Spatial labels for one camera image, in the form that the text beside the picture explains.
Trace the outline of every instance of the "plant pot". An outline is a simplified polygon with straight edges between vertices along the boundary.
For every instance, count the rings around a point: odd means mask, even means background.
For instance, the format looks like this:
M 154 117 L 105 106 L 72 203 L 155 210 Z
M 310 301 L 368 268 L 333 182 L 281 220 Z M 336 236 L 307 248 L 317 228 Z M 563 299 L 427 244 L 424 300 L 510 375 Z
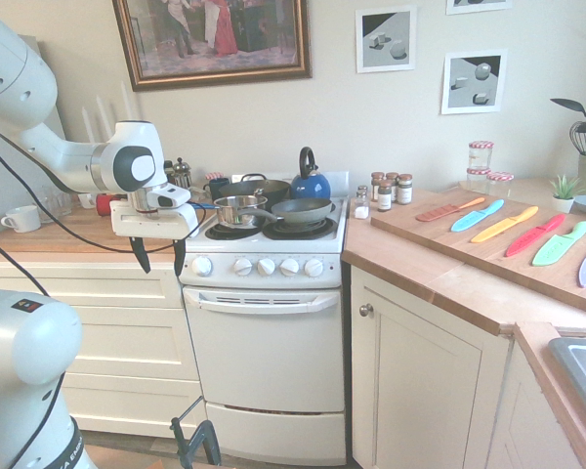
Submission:
M 555 198 L 551 197 L 551 206 L 554 210 L 558 210 L 559 212 L 568 213 L 570 212 L 570 208 L 573 206 L 573 202 L 575 201 L 574 198 L 570 198 L 565 200 L 563 198 Z

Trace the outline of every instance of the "oven handle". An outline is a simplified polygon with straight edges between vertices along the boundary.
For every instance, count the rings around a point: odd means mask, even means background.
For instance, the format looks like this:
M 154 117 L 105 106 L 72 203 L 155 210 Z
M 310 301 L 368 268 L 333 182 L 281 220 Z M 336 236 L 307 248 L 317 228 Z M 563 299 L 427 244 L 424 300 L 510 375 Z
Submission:
M 202 300 L 197 291 L 185 291 L 185 299 L 195 308 L 217 313 L 234 313 L 238 315 L 300 315 L 319 313 L 339 302 L 338 293 L 317 295 L 313 301 L 297 305 L 256 305 L 245 303 L 219 303 Z

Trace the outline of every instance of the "succulent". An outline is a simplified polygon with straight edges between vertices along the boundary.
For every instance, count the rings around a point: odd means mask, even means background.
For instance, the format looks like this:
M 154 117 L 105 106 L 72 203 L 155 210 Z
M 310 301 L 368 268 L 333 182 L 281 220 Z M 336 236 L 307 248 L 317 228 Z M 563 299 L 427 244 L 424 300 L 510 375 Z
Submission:
M 554 187 L 554 197 L 562 200 L 571 200 L 575 198 L 581 192 L 581 189 L 577 186 L 579 184 L 579 178 L 567 179 L 566 175 L 558 176 L 558 181 L 550 181 Z

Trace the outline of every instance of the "oven door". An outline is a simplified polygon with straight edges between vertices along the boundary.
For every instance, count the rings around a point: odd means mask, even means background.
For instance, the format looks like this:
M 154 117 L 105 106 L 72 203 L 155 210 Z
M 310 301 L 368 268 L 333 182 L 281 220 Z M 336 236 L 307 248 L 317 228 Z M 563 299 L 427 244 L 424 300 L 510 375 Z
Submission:
M 184 288 L 204 399 L 280 412 L 342 412 L 341 290 Z

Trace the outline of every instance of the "white stove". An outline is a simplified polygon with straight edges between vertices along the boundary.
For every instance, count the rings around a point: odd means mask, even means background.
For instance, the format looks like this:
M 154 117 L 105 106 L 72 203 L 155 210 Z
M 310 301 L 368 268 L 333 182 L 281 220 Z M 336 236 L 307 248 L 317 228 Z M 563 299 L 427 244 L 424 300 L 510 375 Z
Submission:
M 349 175 L 323 174 L 335 205 L 328 218 L 337 224 L 326 236 L 216 240 L 206 236 L 215 217 L 187 241 L 180 280 L 206 413 L 223 453 L 346 463 L 340 258 Z

